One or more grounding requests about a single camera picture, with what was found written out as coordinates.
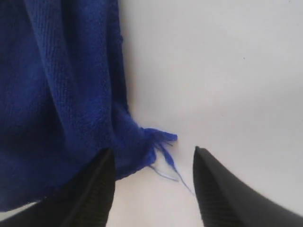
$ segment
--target blue sweater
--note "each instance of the blue sweater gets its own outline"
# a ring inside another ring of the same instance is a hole
[[[102,148],[117,179],[176,135],[127,106],[117,0],[0,1],[0,211],[59,189]]]

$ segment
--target blue knit fabric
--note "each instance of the blue knit fabric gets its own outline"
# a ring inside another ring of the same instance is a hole
[[[143,129],[126,101],[117,0],[0,1],[0,211],[38,201],[102,148],[117,178],[176,135]]]

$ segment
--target knit texture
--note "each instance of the knit texture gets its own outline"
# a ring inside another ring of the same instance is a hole
[[[176,135],[143,129],[126,100],[117,0],[0,1],[0,211],[58,190],[102,148],[117,179]]]

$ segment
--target white background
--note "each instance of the white background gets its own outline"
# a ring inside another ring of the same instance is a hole
[[[132,114],[179,135],[303,215],[303,1],[120,0]],[[165,168],[160,158],[159,168]],[[118,181],[109,227],[201,227],[195,198],[151,169]]]

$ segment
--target white surface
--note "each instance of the white surface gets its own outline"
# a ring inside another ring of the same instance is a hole
[[[130,107],[303,215],[303,1],[120,0]],[[117,182],[108,227],[201,227],[182,184],[146,168]]]

